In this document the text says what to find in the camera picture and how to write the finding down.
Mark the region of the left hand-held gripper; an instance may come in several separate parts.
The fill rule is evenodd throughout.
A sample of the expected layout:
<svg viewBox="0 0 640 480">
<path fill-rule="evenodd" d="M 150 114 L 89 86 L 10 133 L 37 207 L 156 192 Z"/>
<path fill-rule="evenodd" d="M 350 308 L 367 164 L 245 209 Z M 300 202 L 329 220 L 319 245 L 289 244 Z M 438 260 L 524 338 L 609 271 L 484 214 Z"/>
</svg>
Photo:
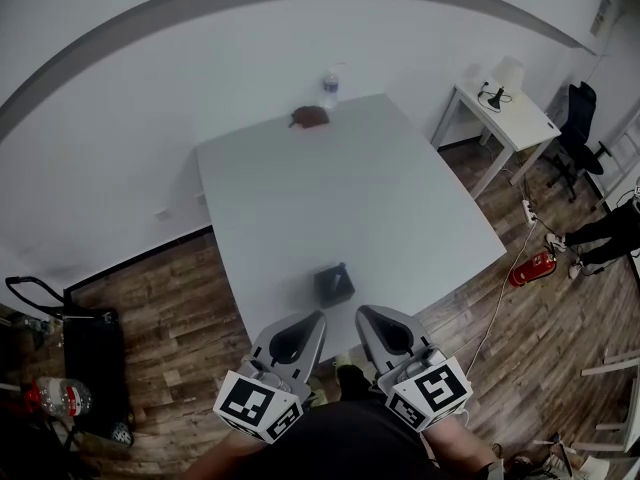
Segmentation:
<svg viewBox="0 0 640 480">
<path fill-rule="evenodd" d="M 214 413 L 235 430 L 275 443 L 303 415 L 325 336 L 321 311 L 293 314 L 266 327 L 240 366 L 226 374 Z"/>
</svg>

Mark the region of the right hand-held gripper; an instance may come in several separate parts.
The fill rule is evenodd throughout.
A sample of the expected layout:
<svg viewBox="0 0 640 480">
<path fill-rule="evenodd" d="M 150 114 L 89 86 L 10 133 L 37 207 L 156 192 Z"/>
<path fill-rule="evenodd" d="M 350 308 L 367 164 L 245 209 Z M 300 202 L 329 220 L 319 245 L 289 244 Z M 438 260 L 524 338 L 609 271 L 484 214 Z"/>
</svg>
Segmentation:
<svg viewBox="0 0 640 480">
<path fill-rule="evenodd" d="M 363 305 L 355 322 L 385 407 L 414 431 L 456 413 L 471 397 L 471 383 L 457 359 L 445 356 L 416 318 Z"/>
</svg>

